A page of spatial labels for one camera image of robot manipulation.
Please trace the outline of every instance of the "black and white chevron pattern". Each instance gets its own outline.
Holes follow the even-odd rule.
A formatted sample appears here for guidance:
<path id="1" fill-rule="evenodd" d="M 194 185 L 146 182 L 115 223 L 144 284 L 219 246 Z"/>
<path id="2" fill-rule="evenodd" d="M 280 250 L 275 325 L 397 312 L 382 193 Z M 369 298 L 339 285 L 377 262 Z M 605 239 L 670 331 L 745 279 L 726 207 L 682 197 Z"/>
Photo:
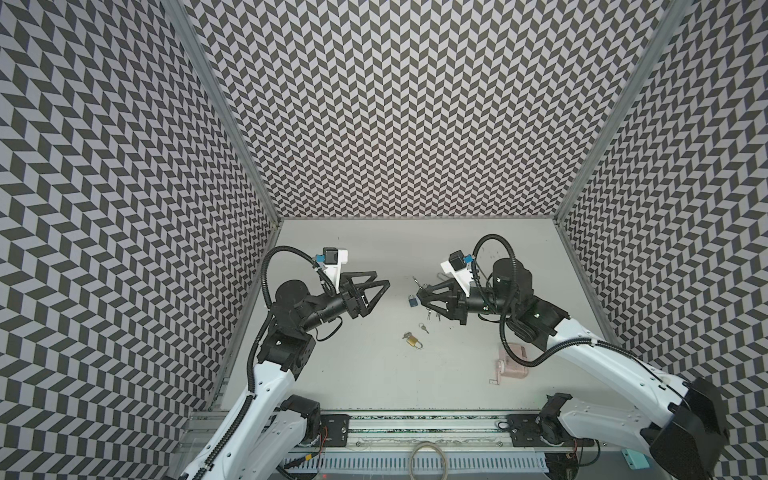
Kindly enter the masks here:
<path id="1" fill-rule="evenodd" d="M 281 215 L 552 214 L 664 0 L 184 0 Z"/>
<path id="2" fill-rule="evenodd" d="M 0 477 L 160 478 L 265 216 L 156 0 L 4 0 L 0 65 Z"/>
<path id="3" fill-rule="evenodd" d="M 620 338 L 721 387 L 726 478 L 768 478 L 766 25 L 694 2 L 567 222 Z"/>

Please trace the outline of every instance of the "white work surface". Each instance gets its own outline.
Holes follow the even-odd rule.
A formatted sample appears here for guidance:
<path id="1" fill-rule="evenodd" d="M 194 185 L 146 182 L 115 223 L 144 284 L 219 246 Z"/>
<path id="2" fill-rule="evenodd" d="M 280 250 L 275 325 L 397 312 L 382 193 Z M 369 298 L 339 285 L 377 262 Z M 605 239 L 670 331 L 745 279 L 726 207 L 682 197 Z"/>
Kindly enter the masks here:
<path id="1" fill-rule="evenodd" d="M 584 370 L 557 356 L 529 369 L 524 379 L 502 377 L 500 386 L 492 385 L 488 380 L 495 376 L 501 346 L 496 324 L 482 322 L 472 313 L 465 326 L 446 318 L 438 321 L 434 312 L 428 321 L 426 308 L 409 306 L 408 295 L 418 289 L 412 276 L 422 284 L 439 283 L 440 263 L 456 250 L 472 253 L 487 233 L 509 241 L 533 274 L 537 296 L 600 332 L 552 220 L 288 220 L 277 245 L 290 245 L 310 256 L 322 253 L 323 247 L 346 248 L 349 262 L 343 271 L 375 270 L 378 279 L 391 283 L 373 313 L 356 319 L 344 314 L 341 330 L 317 343 L 293 393 L 314 399 L 328 410 L 538 410 L 546 403 L 546 395 L 556 392 L 607 406 L 629 406 Z M 491 274 L 503 251 L 496 241 L 484 245 L 478 262 L 486 274 Z M 291 253 L 272 258 L 268 279 L 273 299 L 277 287 L 291 279 L 304 281 L 313 294 L 322 292 L 310 265 Z M 224 410 L 232 407 L 246 385 L 248 352 L 265 317 L 260 296 L 223 396 Z M 429 333 L 419 323 L 425 323 Z M 320 338 L 335 327 L 335 323 L 320 327 Z M 412 332 L 424 348 L 411 347 L 402 338 L 405 332 Z M 511 330 L 507 340 L 519 343 Z M 541 353 L 524 345 L 529 359 Z"/>

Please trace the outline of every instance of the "brass padlock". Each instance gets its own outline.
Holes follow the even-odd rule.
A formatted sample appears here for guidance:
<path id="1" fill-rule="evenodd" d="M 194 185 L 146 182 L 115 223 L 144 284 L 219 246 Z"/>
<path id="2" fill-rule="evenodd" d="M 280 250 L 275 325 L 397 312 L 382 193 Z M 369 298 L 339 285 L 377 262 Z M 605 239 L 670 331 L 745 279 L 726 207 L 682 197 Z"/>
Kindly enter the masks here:
<path id="1" fill-rule="evenodd" d="M 406 332 L 406 334 L 403 335 L 402 338 L 404 338 L 406 340 L 406 342 L 408 342 L 408 344 L 410 346 L 412 346 L 413 348 L 415 348 L 415 349 L 419 349 L 420 350 L 420 349 L 424 348 L 422 343 L 419 342 L 419 339 L 417 339 L 416 337 L 411 335 L 410 332 Z"/>

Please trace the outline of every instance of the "robotic arm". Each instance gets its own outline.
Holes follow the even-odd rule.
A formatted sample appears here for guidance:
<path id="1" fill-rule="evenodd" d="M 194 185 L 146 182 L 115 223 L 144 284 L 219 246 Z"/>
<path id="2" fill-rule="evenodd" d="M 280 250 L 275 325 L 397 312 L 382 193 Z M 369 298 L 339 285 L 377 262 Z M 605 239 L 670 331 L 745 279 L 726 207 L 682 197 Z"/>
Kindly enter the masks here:
<path id="1" fill-rule="evenodd" d="M 266 269 L 272 255 L 279 251 L 295 253 L 309 261 L 318 272 L 324 293 L 310 295 L 304 282 L 289 280 L 277 289 L 272 303 Z M 276 247 L 266 254 L 261 283 L 269 313 L 248 356 L 248 386 L 179 480 L 262 480 L 279 468 L 293 447 L 317 441 L 320 404 L 288 396 L 316 345 L 308 332 L 343 313 L 353 319 L 367 316 L 389 288 L 388 280 L 376 280 L 376 272 L 341 273 L 346 259 L 346 250 L 331 248 L 323 249 L 323 255 L 314 259 L 292 247 Z M 366 291 L 370 289 L 379 291 L 369 300 Z M 274 420 L 264 430 L 272 415 Z"/>
<path id="2" fill-rule="evenodd" d="M 510 257 L 495 262 L 493 274 L 482 286 L 475 258 L 486 240 L 501 241 Z M 470 269 L 467 264 L 471 262 L 474 265 Z M 600 439 L 650 455 L 678 480 L 711 477 L 728 444 L 726 406 L 712 383 L 705 379 L 686 382 L 656 369 L 535 296 L 531 272 L 515 259 L 502 237 L 484 237 L 475 247 L 474 258 L 461 251 L 452 253 L 442 268 L 454 278 L 420 288 L 417 297 L 423 306 L 462 325 L 468 313 L 498 314 L 502 345 L 518 363 L 534 367 L 558 355 L 635 405 L 627 411 L 557 393 L 538 415 L 542 440 L 561 445 L 572 439 Z M 506 327 L 544 353 L 532 361 L 518 358 L 508 347 Z"/>

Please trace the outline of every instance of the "patterned wall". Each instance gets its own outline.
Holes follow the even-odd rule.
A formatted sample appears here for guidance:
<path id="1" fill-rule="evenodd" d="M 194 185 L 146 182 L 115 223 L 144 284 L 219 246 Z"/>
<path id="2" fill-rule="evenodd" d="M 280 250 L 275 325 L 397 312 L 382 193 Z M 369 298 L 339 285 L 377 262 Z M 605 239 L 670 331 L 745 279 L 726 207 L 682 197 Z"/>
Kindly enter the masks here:
<path id="1" fill-rule="evenodd" d="M 157 0 L 0 2 L 0 65 L 0 471 L 160 478 L 265 217 Z"/>
<path id="2" fill-rule="evenodd" d="M 280 215 L 552 214 L 668 0 L 184 0 Z"/>
<path id="3" fill-rule="evenodd" d="M 768 478 L 766 21 L 694 3 L 567 221 L 620 338 L 721 386 L 731 478 Z"/>

